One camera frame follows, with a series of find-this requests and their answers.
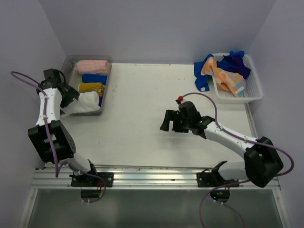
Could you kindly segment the white towel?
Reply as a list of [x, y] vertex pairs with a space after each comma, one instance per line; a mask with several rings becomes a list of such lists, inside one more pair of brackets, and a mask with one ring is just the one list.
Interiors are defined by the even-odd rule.
[[97, 92], [80, 93], [79, 98], [71, 102], [67, 107], [62, 108], [61, 117], [72, 114], [92, 114], [100, 111], [99, 95]]

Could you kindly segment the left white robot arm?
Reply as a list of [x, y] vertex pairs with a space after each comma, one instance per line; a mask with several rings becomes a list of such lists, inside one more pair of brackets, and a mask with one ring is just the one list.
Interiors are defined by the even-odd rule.
[[67, 165], [73, 171], [73, 178], [92, 187], [99, 180], [95, 166], [76, 153], [75, 142], [60, 120], [62, 109], [82, 104], [86, 95], [71, 87], [57, 69], [45, 70], [44, 77], [37, 87], [38, 120], [28, 130], [28, 136], [42, 161], [54, 164], [56, 176]]

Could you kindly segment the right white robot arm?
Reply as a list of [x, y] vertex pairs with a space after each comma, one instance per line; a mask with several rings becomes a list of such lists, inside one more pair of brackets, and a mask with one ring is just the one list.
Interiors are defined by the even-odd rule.
[[198, 181], [206, 186], [217, 187], [249, 180], [258, 187], [265, 187], [284, 167], [281, 158], [270, 139], [242, 136], [230, 129], [218, 126], [215, 118], [201, 116], [195, 105], [186, 101], [180, 103], [178, 110], [166, 110], [160, 130], [176, 133], [192, 132], [203, 139], [214, 141], [239, 155], [243, 161], [221, 161], [209, 171], [197, 174]]

